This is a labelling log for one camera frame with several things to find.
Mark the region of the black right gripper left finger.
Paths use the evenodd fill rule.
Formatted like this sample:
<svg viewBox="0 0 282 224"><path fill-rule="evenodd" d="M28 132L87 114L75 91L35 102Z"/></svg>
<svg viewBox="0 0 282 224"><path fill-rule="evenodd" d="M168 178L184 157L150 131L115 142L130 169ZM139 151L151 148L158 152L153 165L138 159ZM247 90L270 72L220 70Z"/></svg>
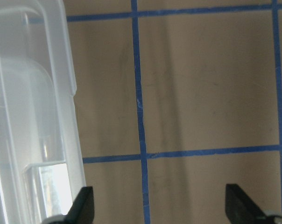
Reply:
<svg viewBox="0 0 282 224"><path fill-rule="evenodd" d="M92 224L95 217L93 187L82 187L63 224Z"/></svg>

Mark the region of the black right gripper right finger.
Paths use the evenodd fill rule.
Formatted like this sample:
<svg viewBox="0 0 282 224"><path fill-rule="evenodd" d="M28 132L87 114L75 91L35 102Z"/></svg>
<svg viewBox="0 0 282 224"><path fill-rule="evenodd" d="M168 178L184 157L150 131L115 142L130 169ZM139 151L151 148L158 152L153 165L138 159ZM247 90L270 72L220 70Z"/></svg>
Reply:
<svg viewBox="0 0 282 224"><path fill-rule="evenodd" d="M266 224L267 216L238 184L226 184L226 216L231 224Z"/></svg>

